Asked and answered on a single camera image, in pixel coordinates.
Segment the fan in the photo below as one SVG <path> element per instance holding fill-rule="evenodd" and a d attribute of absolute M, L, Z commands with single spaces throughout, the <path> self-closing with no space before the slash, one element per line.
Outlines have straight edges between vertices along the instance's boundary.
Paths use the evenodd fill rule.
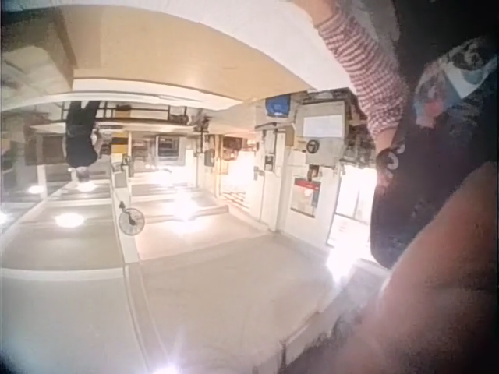
<path fill-rule="evenodd" d="M 140 234 L 146 225 L 146 219 L 142 212 L 135 208 L 125 208 L 125 204 L 121 202 L 119 208 L 122 210 L 118 218 L 118 226 L 123 234 L 135 236 Z"/>

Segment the window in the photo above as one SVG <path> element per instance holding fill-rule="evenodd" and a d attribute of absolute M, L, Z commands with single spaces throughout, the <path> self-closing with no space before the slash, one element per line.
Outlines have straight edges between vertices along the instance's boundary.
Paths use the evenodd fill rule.
<path fill-rule="evenodd" d="M 374 261 L 370 254 L 370 216 L 376 171 L 345 166 L 327 243 L 356 258 Z"/>

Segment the sign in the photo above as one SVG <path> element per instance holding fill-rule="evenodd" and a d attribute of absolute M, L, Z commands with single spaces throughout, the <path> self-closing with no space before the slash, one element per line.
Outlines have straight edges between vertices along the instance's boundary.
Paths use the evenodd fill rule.
<path fill-rule="evenodd" d="M 320 182 L 295 178 L 291 194 L 291 210 L 314 218 L 319 203 Z"/>

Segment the graphic print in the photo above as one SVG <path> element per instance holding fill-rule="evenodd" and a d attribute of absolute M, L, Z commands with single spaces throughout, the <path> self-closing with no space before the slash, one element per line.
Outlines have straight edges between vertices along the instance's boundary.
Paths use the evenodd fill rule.
<path fill-rule="evenodd" d="M 468 97 L 496 68 L 496 51 L 483 38 L 429 65 L 414 95 L 417 125 L 433 128 L 439 115 Z"/>

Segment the ceiling light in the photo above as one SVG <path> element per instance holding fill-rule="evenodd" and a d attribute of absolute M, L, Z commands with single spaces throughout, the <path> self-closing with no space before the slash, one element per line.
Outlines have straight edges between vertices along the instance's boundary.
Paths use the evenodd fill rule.
<path fill-rule="evenodd" d="M 170 187 L 173 185 L 171 174 L 164 170 L 154 172 L 153 179 L 154 183 L 163 185 L 164 187 Z"/>
<path fill-rule="evenodd" d="M 77 228 L 85 219 L 76 213 L 64 213 L 55 217 L 55 223 L 61 228 Z"/>
<path fill-rule="evenodd" d="M 194 217 L 198 206 L 192 200 L 189 193 L 178 191 L 173 203 L 173 215 L 181 221 L 189 221 Z"/>
<path fill-rule="evenodd" d="M 9 220 L 9 216 L 0 210 L 0 224 L 4 224 Z"/>
<path fill-rule="evenodd" d="M 45 190 L 44 186 L 42 185 L 32 185 L 28 189 L 28 193 L 31 193 L 33 195 L 37 195 L 39 193 L 42 193 Z"/>
<path fill-rule="evenodd" d="M 154 374 L 180 374 L 180 371 L 175 366 L 170 365 L 166 368 L 156 370 Z"/>
<path fill-rule="evenodd" d="M 95 190 L 96 185 L 93 182 L 84 182 L 78 184 L 78 187 L 76 187 L 78 191 L 80 192 L 92 192 Z"/>

